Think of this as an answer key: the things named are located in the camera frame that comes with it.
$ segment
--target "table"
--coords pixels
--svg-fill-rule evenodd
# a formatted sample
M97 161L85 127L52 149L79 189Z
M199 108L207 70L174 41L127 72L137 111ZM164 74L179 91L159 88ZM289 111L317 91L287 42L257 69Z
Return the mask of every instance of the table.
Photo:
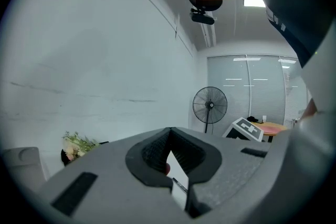
M287 130L287 127L281 124L272 123L272 122L264 122L264 123L251 122L251 123L257 127L267 126L267 127L276 127L276 128L281 129L282 131ZM264 132L264 135L268 136L268 142L270 143L273 140L273 136L276 136L277 134Z

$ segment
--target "black camera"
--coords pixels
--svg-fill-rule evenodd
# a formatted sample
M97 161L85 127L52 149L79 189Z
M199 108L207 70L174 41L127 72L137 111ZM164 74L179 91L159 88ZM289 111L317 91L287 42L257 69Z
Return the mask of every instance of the black camera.
M215 23L215 20L212 17L206 15L204 10L192 8L190 11L191 20L196 23L206 25L213 25Z

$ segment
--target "fan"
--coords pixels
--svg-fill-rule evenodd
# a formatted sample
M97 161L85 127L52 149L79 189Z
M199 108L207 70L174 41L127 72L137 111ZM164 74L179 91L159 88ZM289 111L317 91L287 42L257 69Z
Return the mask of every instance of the fan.
M193 101L195 116L205 123L205 133L208 123L214 124L220 121L227 110L225 94L216 87L205 87L195 95Z

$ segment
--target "black and white marker board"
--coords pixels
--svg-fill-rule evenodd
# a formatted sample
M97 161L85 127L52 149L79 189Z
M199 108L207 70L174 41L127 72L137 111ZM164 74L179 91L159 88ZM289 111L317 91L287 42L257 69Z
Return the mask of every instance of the black and white marker board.
M229 128L223 134L223 137L238 138L242 140L256 140L261 142L264 131L253 125L245 118L239 118L231 123Z

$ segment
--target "white wall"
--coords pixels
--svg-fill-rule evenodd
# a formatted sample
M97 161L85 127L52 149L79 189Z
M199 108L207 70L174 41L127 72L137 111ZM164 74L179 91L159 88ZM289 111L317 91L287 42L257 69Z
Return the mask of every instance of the white wall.
M195 50L154 2L15 0L1 32L2 147L39 147L52 175L65 130L114 141L188 127Z
M197 88L208 86L207 58L225 55L265 54L297 57L292 47L283 39L283 42L267 41L230 41L216 47L207 48L198 52L197 55ZM191 129L204 132L204 123L192 115Z

